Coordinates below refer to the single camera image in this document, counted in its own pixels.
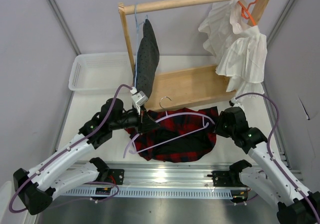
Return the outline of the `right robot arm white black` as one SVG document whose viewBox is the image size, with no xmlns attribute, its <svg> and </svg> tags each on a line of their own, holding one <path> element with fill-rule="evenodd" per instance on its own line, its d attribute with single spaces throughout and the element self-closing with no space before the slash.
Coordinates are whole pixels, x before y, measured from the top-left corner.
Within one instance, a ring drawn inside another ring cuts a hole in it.
<svg viewBox="0 0 320 224">
<path fill-rule="evenodd" d="M 231 138 L 261 168 L 259 172 L 246 160 L 231 165 L 229 182 L 244 184 L 276 209 L 281 224 L 318 224 L 320 194 L 312 192 L 274 155 L 266 136 L 248 125 L 244 111 L 231 107 L 222 111 L 215 126 L 219 136 Z"/>
</svg>

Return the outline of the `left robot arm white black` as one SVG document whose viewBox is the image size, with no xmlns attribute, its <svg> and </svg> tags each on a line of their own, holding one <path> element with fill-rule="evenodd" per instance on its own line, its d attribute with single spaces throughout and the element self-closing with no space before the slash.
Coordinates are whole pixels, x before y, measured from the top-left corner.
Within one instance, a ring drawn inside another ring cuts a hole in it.
<svg viewBox="0 0 320 224">
<path fill-rule="evenodd" d="M 142 134 L 159 127 L 144 107 L 140 111 L 135 108 L 126 111 L 120 99 L 108 99 L 63 149 L 29 170 L 20 168 L 14 172 L 13 198 L 19 198 L 24 210 L 36 215 L 62 193 L 76 186 L 91 182 L 103 184 L 108 180 L 109 168 L 100 158 L 91 159 L 81 169 L 66 171 L 79 158 L 111 139 L 114 130 L 134 128 Z"/>
</svg>

